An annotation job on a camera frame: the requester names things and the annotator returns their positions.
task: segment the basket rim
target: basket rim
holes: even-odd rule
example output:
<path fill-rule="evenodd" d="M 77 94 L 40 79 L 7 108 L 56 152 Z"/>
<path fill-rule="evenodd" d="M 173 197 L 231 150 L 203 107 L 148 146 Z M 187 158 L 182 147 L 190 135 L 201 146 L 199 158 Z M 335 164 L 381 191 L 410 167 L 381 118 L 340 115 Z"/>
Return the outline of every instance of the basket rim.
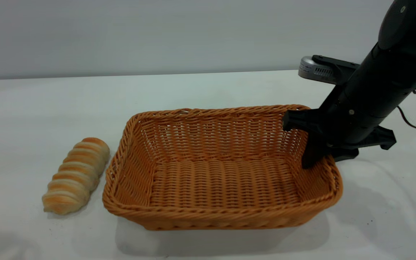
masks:
<path fill-rule="evenodd" d="M 305 110 L 309 109 L 303 105 L 265 105 L 257 107 L 238 107 L 238 108 L 228 108 L 228 109 L 178 109 L 178 110 L 162 110 L 162 111 L 153 111 L 153 112 L 143 112 L 135 114 L 128 121 L 127 127 L 124 131 L 130 130 L 128 126 L 131 124 L 134 126 L 140 120 L 145 118 L 149 119 L 159 119 L 161 118 L 187 118 L 187 117 L 201 117 L 206 113 L 212 114 L 212 112 L 217 112 L 216 116 L 219 115 L 231 115 L 236 114 L 235 112 L 239 110 L 241 114 L 250 114 L 250 113 L 261 113 L 267 112 L 271 113 L 271 110 L 276 109 L 278 112 L 284 112 L 290 109 L 296 110 Z M 120 147 L 124 145 L 124 139 L 120 141 Z M 117 160 L 119 156 L 118 151 L 115 156 L 112 158 L 113 161 Z M 268 217 L 279 217 L 286 214 L 294 214 L 296 209 L 302 213 L 304 209 L 311 211 L 322 211 L 328 207 L 334 205 L 342 196 L 342 178 L 341 175 L 335 166 L 335 161 L 331 155 L 325 156 L 323 158 L 323 164 L 325 171 L 322 174 L 330 177 L 330 191 L 327 194 L 319 196 L 317 198 L 309 199 L 302 202 L 275 205 L 275 206 L 266 206 L 266 207 L 239 207 L 239 208 L 192 208 L 192 207 L 165 207 L 165 206 L 141 206 L 137 204 L 123 204 L 118 201 L 114 196 L 117 189 L 117 177 L 113 178 L 112 163 L 106 171 L 106 184 L 103 192 L 103 203 L 105 208 L 112 214 L 122 216 L 122 217 L 152 217 L 152 218 L 171 218 L 171 219 L 180 219 L 184 216 L 192 216 L 195 214 L 197 219 L 213 219 L 213 214 L 218 216 L 223 216 L 231 219 L 235 217 L 236 219 L 248 219 L 248 218 L 257 218 L 261 214 L 267 214 Z"/>

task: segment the black robotic arm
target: black robotic arm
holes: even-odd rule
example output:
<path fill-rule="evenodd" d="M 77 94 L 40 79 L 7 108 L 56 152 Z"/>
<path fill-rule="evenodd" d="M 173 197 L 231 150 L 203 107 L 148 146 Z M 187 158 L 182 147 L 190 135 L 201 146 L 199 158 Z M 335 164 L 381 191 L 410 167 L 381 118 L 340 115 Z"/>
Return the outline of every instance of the black robotic arm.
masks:
<path fill-rule="evenodd" d="M 396 143 L 392 130 L 379 124 L 416 91 L 416 0 L 395 0 L 362 64 L 313 56 L 332 70 L 335 87 L 318 109 L 288 111 L 284 130 L 309 133 L 304 168 L 323 156 L 336 161 L 355 158 L 358 148 Z"/>

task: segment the bread roll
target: bread roll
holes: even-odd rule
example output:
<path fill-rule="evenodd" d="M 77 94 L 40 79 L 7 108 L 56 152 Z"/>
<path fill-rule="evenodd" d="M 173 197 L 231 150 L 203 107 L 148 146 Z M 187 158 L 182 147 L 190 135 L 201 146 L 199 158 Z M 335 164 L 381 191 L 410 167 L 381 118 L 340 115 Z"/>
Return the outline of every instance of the bread roll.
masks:
<path fill-rule="evenodd" d="M 62 171 L 54 174 L 52 180 L 56 179 L 71 179 L 73 181 L 78 181 L 81 183 L 88 191 L 93 191 L 96 189 L 97 184 L 99 184 L 99 179 L 96 181 L 91 181 L 91 178 L 84 173 L 76 171 Z"/>
<path fill-rule="evenodd" d="M 98 138 L 77 143 L 48 184 L 42 197 L 44 211 L 64 215 L 86 205 L 109 157 L 109 147 Z"/>

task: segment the white table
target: white table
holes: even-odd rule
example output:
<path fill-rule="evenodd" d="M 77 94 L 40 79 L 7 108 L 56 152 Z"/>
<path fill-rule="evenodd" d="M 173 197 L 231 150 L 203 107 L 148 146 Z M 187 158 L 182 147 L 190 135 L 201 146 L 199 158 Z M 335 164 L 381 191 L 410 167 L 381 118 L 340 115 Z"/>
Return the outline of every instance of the white table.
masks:
<path fill-rule="evenodd" d="M 416 130 L 398 112 L 383 126 L 398 143 L 361 149 L 338 167 L 340 202 L 289 229 L 151 232 L 110 214 L 101 179 L 76 214 L 43 212 L 41 196 L 68 150 L 85 137 L 116 151 L 127 120 L 149 110 L 304 104 L 332 85 L 297 71 L 0 81 L 0 260 L 415 259 Z M 416 96 L 402 104 L 416 123 Z"/>

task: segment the wicker basket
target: wicker basket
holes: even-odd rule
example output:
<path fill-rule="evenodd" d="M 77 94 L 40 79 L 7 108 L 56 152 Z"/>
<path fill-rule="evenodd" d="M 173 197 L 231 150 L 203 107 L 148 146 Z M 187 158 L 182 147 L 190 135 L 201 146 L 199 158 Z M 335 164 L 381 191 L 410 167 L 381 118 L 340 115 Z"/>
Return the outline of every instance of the wicker basket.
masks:
<path fill-rule="evenodd" d="M 342 180 L 331 156 L 301 167 L 307 133 L 282 130 L 302 105 L 146 112 L 126 125 L 103 201 L 150 230 L 301 225 L 334 205 Z"/>

